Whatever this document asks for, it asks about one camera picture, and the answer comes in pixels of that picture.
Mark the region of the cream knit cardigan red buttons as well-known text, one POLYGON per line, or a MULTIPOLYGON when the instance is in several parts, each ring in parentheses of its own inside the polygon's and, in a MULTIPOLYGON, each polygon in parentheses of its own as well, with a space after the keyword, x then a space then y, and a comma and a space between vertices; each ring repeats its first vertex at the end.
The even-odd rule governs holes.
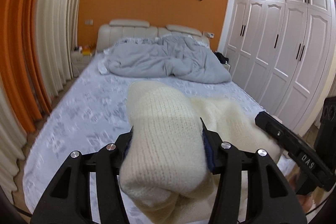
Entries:
POLYGON ((128 89, 126 110, 133 136, 119 182, 153 223, 210 217, 219 176, 207 167, 204 127, 240 150, 263 148, 274 161, 281 155, 276 142, 232 100, 187 97, 161 82, 140 81, 128 89))

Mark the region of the bed with butterfly sheet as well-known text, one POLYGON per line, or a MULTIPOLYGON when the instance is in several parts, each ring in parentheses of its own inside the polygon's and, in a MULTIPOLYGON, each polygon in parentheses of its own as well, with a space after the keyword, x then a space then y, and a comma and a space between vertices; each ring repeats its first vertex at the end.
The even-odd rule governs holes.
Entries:
MULTIPOLYGON (((97 64, 101 58, 102 54, 96 55, 84 69, 47 118, 30 149, 22 184, 31 213, 70 152, 96 152, 130 129, 125 106, 127 89, 134 81, 143 79, 100 75, 97 64)), ((233 82, 209 85, 175 77, 154 80, 163 81, 188 97, 233 100, 253 119, 264 110, 233 82)))

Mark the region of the white built-in wardrobe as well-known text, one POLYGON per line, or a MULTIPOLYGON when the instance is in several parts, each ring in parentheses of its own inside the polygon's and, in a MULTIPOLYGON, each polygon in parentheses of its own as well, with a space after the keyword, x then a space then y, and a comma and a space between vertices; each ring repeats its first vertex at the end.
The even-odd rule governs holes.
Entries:
POLYGON ((333 0, 235 0, 227 57, 233 82, 299 132, 326 82, 333 0))

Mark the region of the white pillow under duvet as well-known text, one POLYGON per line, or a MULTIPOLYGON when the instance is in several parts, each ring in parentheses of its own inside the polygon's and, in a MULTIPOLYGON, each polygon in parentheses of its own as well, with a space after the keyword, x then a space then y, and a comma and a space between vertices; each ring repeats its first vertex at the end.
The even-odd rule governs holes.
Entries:
POLYGON ((98 71, 101 75, 109 74, 109 70, 108 70, 108 68, 106 67, 106 64, 105 64, 108 61, 109 52, 110 52, 109 48, 103 50, 102 59, 97 64, 97 69, 98 69, 98 71))

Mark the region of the white bedside nightstand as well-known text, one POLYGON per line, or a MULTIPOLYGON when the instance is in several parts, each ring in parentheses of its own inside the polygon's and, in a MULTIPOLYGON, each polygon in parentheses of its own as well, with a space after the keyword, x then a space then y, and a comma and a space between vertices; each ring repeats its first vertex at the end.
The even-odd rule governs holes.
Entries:
POLYGON ((72 72, 74 77, 79 77, 82 71, 92 60, 92 54, 84 55, 82 52, 74 51, 71 53, 72 72))

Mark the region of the grey rumpled duvet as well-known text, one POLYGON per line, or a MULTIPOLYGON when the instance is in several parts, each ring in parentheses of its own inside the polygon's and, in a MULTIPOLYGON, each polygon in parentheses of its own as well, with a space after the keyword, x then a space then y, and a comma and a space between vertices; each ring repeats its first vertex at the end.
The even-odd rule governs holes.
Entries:
POLYGON ((208 46, 186 35, 123 38, 110 47, 109 73, 129 78, 174 76, 202 84, 231 82, 231 75, 208 46))

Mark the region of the beige leather headboard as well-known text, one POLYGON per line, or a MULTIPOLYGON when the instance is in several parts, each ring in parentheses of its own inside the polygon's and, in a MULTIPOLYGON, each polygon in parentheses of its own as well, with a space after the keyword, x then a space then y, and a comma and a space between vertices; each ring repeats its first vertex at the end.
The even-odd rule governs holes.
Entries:
POLYGON ((151 26, 149 22, 144 20, 114 19, 108 24, 100 26, 97 35, 96 52, 102 52, 112 47, 122 38, 161 38, 172 34, 190 36, 197 42, 210 46, 209 38, 194 28, 174 24, 156 27, 151 26))

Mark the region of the orange curtain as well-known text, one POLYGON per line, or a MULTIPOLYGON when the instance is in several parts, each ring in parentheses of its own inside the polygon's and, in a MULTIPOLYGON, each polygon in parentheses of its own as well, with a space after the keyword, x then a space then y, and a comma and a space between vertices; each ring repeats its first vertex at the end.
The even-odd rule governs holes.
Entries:
POLYGON ((1 0, 1 79, 13 112, 27 133, 50 114, 35 42, 37 0, 1 0))

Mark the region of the cream white curtain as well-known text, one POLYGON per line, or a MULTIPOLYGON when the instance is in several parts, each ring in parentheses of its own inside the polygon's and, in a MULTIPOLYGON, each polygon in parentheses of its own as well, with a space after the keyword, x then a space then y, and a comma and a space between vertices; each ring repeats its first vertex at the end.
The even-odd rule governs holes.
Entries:
MULTIPOLYGON (((50 102, 73 78, 71 52, 77 46, 79 0, 37 0, 35 42, 50 102)), ((27 135, 10 106, 1 79, 1 188, 7 198, 17 191, 18 161, 25 158, 27 135)))

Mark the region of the wall light switch plate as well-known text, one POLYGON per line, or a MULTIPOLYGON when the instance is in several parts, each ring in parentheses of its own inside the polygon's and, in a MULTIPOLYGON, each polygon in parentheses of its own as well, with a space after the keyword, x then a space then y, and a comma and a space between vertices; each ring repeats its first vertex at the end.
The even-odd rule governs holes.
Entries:
POLYGON ((85 24, 92 26, 93 25, 93 19, 86 20, 85 24))

